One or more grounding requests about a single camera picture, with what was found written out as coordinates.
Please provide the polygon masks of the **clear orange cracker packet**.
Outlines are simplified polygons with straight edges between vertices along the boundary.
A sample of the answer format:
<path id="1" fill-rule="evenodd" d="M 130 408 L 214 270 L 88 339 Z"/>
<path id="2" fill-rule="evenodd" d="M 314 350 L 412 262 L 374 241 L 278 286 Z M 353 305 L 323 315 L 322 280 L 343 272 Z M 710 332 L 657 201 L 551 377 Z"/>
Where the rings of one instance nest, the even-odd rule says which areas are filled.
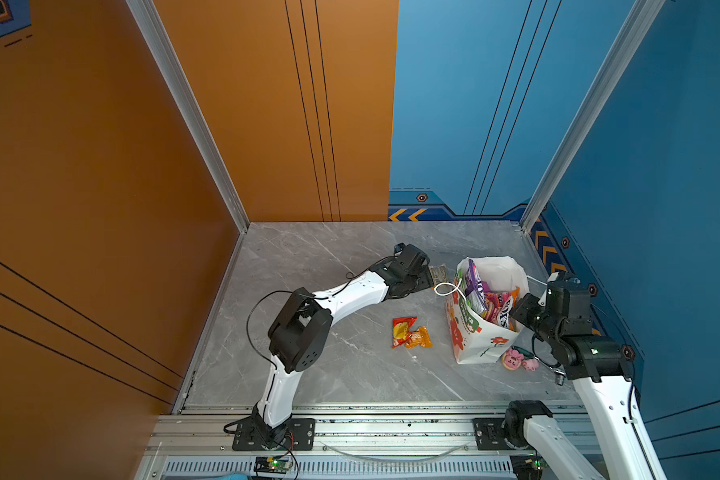
<path id="1" fill-rule="evenodd" d="M 429 269 L 430 269 L 430 273 L 431 273 L 434 285 L 451 282 L 452 278 L 449 275 L 448 268 L 445 264 L 430 265 Z"/>

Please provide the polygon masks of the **orange Fox's fruits candy bag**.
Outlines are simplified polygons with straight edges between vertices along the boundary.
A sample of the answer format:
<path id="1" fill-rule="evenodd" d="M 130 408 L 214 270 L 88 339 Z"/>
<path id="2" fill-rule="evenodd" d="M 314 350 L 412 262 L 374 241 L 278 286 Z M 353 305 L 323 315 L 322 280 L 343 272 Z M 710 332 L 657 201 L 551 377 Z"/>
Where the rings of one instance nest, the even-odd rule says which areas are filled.
<path id="1" fill-rule="evenodd" d="M 511 318 L 511 310 L 514 307 L 518 295 L 520 293 L 519 288 L 515 288 L 511 291 L 496 292 L 502 294 L 502 307 L 498 314 L 498 323 L 495 324 L 501 328 L 514 331 L 514 321 Z"/>

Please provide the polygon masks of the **purple white snack packet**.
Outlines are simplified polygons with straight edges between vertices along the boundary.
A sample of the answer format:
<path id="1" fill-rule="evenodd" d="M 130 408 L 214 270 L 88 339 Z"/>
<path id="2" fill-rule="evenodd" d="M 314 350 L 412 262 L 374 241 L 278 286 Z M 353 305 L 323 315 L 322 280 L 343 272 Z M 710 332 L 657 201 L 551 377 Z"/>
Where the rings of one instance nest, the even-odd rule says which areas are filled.
<path id="1" fill-rule="evenodd" d="M 486 301 L 485 291 L 477 265 L 472 259 L 467 260 L 467 267 L 463 274 L 465 282 L 465 296 L 472 311 L 483 319 L 488 319 L 490 307 Z"/>

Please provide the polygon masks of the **white floral paper bag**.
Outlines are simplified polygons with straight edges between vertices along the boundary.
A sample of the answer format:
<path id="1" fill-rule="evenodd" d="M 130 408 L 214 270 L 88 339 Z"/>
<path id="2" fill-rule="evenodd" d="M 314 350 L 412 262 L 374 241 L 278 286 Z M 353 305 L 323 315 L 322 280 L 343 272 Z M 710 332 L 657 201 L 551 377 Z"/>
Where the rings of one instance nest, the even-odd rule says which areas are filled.
<path id="1" fill-rule="evenodd" d="M 523 326 L 514 321 L 515 330 L 501 328 L 464 307 L 456 284 L 463 275 L 467 260 L 477 265 L 484 291 L 505 292 L 520 289 L 518 301 L 530 293 L 528 276 L 523 267 L 509 256 L 467 257 L 459 262 L 450 283 L 435 285 L 434 291 L 445 299 L 445 315 L 456 362 L 460 365 L 494 363 L 515 343 Z"/>

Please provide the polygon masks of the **green Lay's chips bag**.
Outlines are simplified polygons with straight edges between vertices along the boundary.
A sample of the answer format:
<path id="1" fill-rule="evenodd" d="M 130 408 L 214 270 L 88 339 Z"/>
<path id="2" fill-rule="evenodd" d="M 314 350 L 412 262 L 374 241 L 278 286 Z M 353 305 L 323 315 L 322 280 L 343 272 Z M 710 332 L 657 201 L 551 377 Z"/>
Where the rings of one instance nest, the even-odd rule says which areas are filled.
<path id="1" fill-rule="evenodd" d="M 463 303 L 464 307 L 467 309 L 470 309 L 471 304 L 470 304 L 468 295 L 466 293 L 466 287 L 467 287 L 467 283 L 465 281 L 465 277 L 463 275 L 460 275 L 458 278 L 458 283 L 456 284 L 456 288 L 458 290 L 459 296 L 461 298 L 461 302 Z"/>

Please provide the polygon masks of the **purple grape candy bag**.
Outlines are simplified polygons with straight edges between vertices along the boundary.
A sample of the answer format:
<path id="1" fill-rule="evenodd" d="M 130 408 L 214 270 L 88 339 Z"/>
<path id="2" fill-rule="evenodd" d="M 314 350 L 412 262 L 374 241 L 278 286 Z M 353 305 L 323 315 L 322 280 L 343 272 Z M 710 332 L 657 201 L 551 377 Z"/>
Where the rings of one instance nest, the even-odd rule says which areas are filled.
<path id="1" fill-rule="evenodd" d="M 502 307 L 502 294 L 486 291 L 484 293 L 486 305 L 486 320 L 494 324 L 498 323 L 498 314 Z"/>

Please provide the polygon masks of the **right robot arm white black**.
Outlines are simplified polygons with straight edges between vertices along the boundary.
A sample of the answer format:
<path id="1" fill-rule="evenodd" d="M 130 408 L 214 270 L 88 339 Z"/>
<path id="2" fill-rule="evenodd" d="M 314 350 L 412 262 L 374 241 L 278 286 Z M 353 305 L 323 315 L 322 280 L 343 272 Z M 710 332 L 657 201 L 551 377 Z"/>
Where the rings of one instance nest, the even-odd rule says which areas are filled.
<path id="1" fill-rule="evenodd" d="M 633 382 L 633 353 L 595 335 L 588 289 L 575 277 L 552 274 L 542 297 L 520 299 L 511 317 L 550 346 L 583 402 L 610 479 L 663 479 L 666 474 L 644 425 Z M 560 479 L 599 479 L 601 473 L 567 439 L 540 401 L 513 401 L 503 422 L 506 443 L 535 450 Z"/>

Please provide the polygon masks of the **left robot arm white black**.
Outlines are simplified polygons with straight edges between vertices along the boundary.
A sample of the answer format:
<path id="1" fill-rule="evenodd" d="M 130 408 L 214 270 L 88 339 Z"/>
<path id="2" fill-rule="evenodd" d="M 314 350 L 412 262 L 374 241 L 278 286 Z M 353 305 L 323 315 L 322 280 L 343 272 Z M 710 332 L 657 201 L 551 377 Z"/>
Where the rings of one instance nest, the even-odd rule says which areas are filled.
<path id="1" fill-rule="evenodd" d="M 413 244 L 400 243 L 391 255 L 350 275 L 339 286 L 317 292 L 290 291 L 268 329 L 268 352 L 259 354 L 270 369 L 253 409 L 255 422 L 270 432 L 290 420 L 302 373 L 320 358 L 335 324 L 366 307 L 433 287 L 429 256 Z"/>

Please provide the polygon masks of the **red small snack packet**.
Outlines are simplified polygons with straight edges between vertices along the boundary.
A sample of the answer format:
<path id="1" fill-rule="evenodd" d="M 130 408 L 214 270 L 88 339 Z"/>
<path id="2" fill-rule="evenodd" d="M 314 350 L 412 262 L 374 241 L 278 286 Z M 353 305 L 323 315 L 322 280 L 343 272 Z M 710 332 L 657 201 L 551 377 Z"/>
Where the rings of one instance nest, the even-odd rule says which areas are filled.
<path id="1" fill-rule="evenodd" d="M 398 348 L 408 342 L 412 335 L 412 326 L 416 320 L 416 316 L 394 318 L 392 320 L 392 348 Z"/>

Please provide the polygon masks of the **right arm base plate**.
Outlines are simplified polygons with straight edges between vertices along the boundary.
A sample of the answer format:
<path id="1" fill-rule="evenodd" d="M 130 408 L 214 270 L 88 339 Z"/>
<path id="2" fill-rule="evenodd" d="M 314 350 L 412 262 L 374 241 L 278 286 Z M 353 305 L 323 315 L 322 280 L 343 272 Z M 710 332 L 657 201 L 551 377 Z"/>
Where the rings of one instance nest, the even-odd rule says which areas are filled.
<path id="1" fill-rule="evenodd" d="M 480 417 L 472 420 L 475 442 L 479 451 L 504 451 L 513 447 L 507 442 L 504 418 Z"/>

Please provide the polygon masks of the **aluminium front rail frame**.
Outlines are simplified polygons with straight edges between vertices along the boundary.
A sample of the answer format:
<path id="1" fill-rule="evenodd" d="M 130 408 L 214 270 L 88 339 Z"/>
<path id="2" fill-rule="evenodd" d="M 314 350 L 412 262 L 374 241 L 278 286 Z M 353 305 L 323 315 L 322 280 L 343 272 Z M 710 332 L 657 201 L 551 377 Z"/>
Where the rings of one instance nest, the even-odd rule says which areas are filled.
<path id="1" fill-rule="evenodd" d="M 505 403 L 313 405 L 291 418 L 313 418 L 311 451 L 232 449 L 234 425 L 247 410 L 200 409 L 161 417 L 137 467 L 139 479 L 547 479 L 558 478 L 532 448 L 479 451 L 472 420 L 503 417 Z M 607 468 L 586 409 L 546 405 L 567 439 L 601 473 Z M 295 472 L 262 477 L 259 456 L 290 457 Z"/>

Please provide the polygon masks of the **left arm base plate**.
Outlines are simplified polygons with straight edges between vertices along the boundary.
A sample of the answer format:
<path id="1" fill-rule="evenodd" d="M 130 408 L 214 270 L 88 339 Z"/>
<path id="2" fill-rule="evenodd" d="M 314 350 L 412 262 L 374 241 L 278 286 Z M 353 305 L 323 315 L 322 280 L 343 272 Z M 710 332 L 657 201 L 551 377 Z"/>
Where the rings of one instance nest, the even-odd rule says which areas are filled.
<path id="1" fill-rule="evenodd" d="M 290 418 L 284 424 L 270 428 L 265 423 L 247 417 L 234 425 L 234 451 L 311 451 L 315 439 L 313 418 Z"/>

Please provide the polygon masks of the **right aluminium corner post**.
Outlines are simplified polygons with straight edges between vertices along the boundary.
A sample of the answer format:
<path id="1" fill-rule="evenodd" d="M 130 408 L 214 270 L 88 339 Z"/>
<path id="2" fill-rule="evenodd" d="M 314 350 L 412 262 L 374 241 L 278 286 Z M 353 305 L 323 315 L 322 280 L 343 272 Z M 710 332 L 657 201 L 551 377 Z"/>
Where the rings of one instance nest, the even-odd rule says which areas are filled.
<path id="1" fill-rule="evenodd" d="M 664 4 L 664 0 L 633 3 L 521 217 L 524 234 L 531 233 Z"/>

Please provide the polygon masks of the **aluminium corner post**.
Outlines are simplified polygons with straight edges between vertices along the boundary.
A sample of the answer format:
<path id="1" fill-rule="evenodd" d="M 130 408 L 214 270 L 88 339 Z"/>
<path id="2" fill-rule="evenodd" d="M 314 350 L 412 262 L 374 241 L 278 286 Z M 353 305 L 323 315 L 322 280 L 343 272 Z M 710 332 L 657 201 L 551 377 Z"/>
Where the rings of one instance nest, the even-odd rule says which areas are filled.
<path id="1" fill-rule="evenodd" d="M 664 4 L 664 0 L 633 3 L 521 217 L 524 234 L 531 233 Z"/>
<path id="2" fill-rule="evenodd" d="M 126 0 L 125 3 L 230 216 L 238 231 L 246 234 L 250 220 L 155 3 L 147 0 Z"/>

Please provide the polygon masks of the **left aluminium corner post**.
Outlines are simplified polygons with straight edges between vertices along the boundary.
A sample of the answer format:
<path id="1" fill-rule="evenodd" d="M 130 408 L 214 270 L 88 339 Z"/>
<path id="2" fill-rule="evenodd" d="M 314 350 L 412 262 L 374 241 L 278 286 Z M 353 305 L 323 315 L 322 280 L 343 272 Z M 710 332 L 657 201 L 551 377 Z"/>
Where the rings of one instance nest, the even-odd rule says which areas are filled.
<path id="1" fill-rule="evenodd" d="M 155 3 L 147 0 L 126 0 L 125 3 L 230 216 L 238 231 L 246 234 L 250 220 Z"/>

